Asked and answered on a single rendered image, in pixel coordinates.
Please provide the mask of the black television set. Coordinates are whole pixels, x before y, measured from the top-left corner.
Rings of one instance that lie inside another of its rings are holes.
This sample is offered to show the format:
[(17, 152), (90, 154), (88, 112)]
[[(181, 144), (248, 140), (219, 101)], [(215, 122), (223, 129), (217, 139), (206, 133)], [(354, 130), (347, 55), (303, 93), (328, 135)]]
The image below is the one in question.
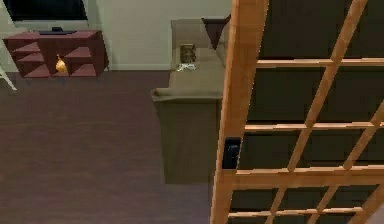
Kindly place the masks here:
[(84, 0), (2, 0), (17, 28), (66, 35), (88, 28)]

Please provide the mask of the dark red shelf unit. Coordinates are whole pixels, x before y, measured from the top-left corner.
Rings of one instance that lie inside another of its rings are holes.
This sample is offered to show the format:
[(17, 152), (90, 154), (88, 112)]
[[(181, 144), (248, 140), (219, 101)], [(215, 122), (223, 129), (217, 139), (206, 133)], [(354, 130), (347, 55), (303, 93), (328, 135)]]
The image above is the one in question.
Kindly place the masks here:
[[(100, 30), (66, 35), (23, 32), (4, 38), (3, 42), (23, 78), (97, 77), (109, 67)], [(66, 73), (56, 70), (57, 55), (65, 62)]]

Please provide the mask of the orange yellow ornament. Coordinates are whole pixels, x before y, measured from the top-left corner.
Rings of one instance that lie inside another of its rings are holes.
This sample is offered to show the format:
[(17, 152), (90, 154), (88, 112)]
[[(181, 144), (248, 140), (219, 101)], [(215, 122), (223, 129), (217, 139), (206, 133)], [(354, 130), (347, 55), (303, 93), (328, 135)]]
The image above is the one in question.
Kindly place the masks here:
[(60, 55), (57, 55), (57, 63), (56, 63), (55, 68), (60, 73), (66, 73), (67, 72), (67, 66)]

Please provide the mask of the beige sofa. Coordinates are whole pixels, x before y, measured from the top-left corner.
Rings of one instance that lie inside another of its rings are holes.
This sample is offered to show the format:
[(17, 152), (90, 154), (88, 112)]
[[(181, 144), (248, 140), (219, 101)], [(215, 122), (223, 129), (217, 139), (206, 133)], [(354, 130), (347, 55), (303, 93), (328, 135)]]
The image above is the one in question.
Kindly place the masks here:
[[(227, 19), (178, 19), (171, 22), (169, 85), (151, 97), (160, 122), (164, 179), (195, 184), (214, 175), (228, 41)], [(180, 45), (196, 47), (196, 70), (176, 71)]]

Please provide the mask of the white furniture leg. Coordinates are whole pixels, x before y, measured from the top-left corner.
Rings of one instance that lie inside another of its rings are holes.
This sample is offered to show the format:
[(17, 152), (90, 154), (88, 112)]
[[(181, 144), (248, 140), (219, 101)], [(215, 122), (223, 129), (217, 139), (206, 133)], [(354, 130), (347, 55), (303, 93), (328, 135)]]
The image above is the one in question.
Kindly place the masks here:
[(7, 76), (6, 72), (4, 71), (4, 69), (2, 68), (2, 66), (0, 65), (0, 79), (3, 79), (7, 82), (7, 84), (9, 85), (9, 87), (13, 90), (13, 91), (17, 91), (17, 88), (15, 87), (15, 85), (13, 84), (13, 82), (10, 80), (10, 78)]

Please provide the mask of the grey box with dark panels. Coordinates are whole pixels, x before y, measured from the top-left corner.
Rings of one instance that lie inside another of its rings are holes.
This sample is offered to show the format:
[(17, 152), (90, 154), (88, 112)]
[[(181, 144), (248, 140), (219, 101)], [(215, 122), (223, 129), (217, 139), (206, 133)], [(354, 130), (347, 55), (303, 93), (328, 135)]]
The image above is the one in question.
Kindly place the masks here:
[(196, 47), (194, 44), (180, 45), (180, 62), (194, 63), (196, 61)]

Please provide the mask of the wooden glass-paned room door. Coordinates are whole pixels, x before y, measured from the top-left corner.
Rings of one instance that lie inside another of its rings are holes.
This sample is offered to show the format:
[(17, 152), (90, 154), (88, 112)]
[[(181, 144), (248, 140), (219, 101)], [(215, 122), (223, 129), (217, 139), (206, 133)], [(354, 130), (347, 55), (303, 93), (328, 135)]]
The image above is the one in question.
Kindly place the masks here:
[[(355, 164), (376, 131), (384, 127), (384, 101), (368, 122), (319, 123), (317, 121), (318, 114), (324, 105), (339, 67), (384, 66), (384, 58), (346, 59), (344, 57), (367, 2), (368, 0), (352, 1), (330, 58), (261, 60), (259, 50), (269, 0), (232, 0), (232, 19), (226, 59), (210, 224), (227, 224), (227, 220), (233, 217), (260, 216), (266, 218), (265, 224), (273, 224), (276, 216), (305, 214), (310, 216), (307, 224), (315, 224), (323, 214), (348, 212), (354, 214), (348, 224), (366, 224), (367, 220), (384, 204), (384, 165), (357, 166)], [(278, 67), (323, 67), (325, 69), (305, 122), (284, 125), (248, 125), (246, 121), (256, 70), (258, 68)], [(361, 129), (363, 133), (341, 166), (299, 168), (297, 163), (312, 131), (331, 129)], [(227, 137), (240, 137), (242, 143), (246, 133), (294, 130), (298, 130), (300, 135), (287, 167), (254, 170), (222, 168), (224, 144)], [(363, 206), (352, 209), (329, 208), (327, 206), (339, 187), (365, 184), (376, 185), (377, 188)], [(305, 210), (279, 209), (288, 188), (312, 186), (326, 186), (328, 188), (316, 208)], [(232, 213), (230, 211), (232, 194), (235, 190), (273, 188), (277, 190), (277, 193), (270, 209), (262, 212)]]

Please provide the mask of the white crumpled small object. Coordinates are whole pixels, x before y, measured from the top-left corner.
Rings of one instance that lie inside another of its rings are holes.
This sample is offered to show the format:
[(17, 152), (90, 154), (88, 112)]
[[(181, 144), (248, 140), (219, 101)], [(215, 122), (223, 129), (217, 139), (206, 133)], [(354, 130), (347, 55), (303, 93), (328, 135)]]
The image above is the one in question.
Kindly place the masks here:
[(179, 64), (176, 71), (181, 72), (184, 70), (196, 70), (196, 65), (193, 63), (182, 63), (182, 64)]

